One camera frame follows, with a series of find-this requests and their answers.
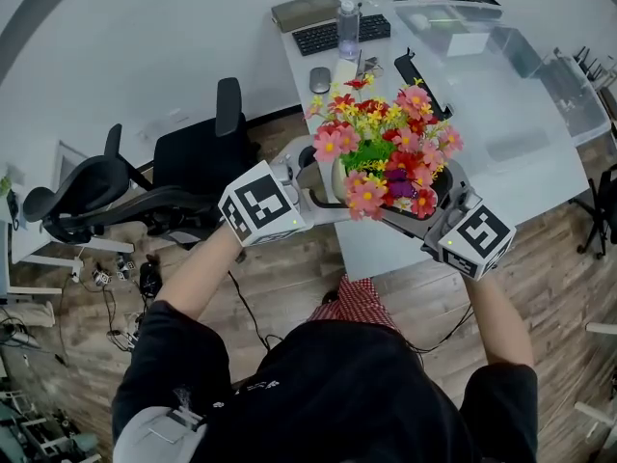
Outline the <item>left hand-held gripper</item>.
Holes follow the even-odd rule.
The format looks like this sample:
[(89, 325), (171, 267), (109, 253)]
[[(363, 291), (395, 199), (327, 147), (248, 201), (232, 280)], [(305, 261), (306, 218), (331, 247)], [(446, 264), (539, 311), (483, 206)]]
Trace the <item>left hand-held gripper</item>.
[(297, 176), (315, 161), (313, 142), (312, 135), (292, 139), (272, 163), (257, 163), (226, 187), (218, 208), (241, 246), (350, 220), (345, 204), (324, 203), (300, 188)]

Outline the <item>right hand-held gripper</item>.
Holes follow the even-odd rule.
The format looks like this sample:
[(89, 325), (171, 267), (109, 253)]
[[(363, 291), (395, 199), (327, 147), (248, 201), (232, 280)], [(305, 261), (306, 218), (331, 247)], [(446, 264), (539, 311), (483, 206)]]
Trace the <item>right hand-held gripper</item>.
[(452, 178), (452, 203), (435, 226), (436, 214), (419, 219), (412, 212), (397, 208), (385, 208), (383, 222), (410, 237), (424, 239), (422, 250), (433, 260), (479, 281), (510, 248), (516, 229), (490, 210), (469, 187), (468, 177), (457, 161), (450, 160), (447, 168)]

